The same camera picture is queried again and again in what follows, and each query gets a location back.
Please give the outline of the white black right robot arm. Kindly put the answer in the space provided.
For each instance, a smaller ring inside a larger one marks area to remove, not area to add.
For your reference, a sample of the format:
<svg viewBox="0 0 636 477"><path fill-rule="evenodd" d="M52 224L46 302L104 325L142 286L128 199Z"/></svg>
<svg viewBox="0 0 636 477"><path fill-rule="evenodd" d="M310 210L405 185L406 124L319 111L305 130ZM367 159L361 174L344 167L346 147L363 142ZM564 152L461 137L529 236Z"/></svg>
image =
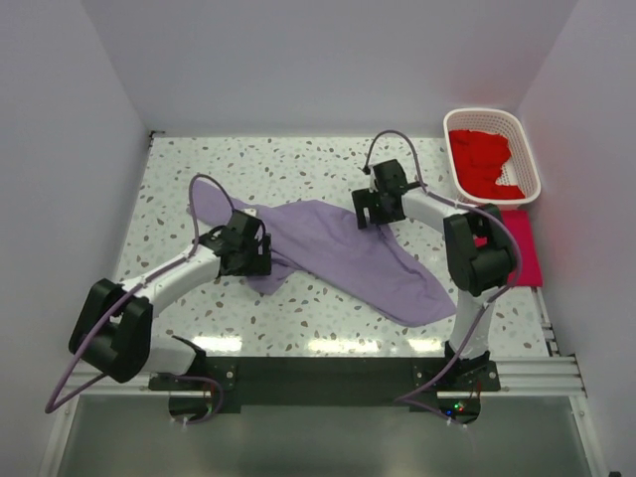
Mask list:
<svg viewBox="0 0 636 477"><path fill-rule="evenodd" d="M414 220L440 232L446 264L458 288L455 323L447 356L462 362L489 359L494 301L519 270L520 251L500 209L453 201L409 182L398 160L365 166L370 185L352 193L358 227Z"/></svg>

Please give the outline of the purple t shirt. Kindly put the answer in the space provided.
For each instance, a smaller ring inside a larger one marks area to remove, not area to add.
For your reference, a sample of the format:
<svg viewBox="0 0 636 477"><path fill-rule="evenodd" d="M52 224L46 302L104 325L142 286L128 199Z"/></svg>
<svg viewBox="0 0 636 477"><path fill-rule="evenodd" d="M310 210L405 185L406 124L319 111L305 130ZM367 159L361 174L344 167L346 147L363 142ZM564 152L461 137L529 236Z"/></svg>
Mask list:
<svg viewBox="0 0 636 477"><path fill-rule="evenodd" d="M202 179L195 182L193 197L198 220L210 227L226 223L231 207L254 209L264 221L271 234L271 273L247 280L258 293L272 295L289 275L305 271L405 327L456 312L446 288L398 244L388 226L359 230L354 213L317 200L275 207L228 201Z"/></svg>

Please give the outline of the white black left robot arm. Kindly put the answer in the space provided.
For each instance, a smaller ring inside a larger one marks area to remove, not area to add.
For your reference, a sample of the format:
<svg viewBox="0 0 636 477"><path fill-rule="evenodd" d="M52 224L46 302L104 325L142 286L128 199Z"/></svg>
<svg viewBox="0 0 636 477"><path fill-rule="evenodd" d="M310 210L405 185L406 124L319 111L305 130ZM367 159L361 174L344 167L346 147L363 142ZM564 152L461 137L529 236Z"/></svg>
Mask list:
<svg viewBox="0 0 636 477"><path fill-rule="evenodd" d="M193 289L222 276L271 273L271 235L256 210L235 210L228 222L194 240L173 259L136 278L92 286L69 349L118 383L142 373L186 376L205 352L176 337L155 338L154 320Z"/></svg>

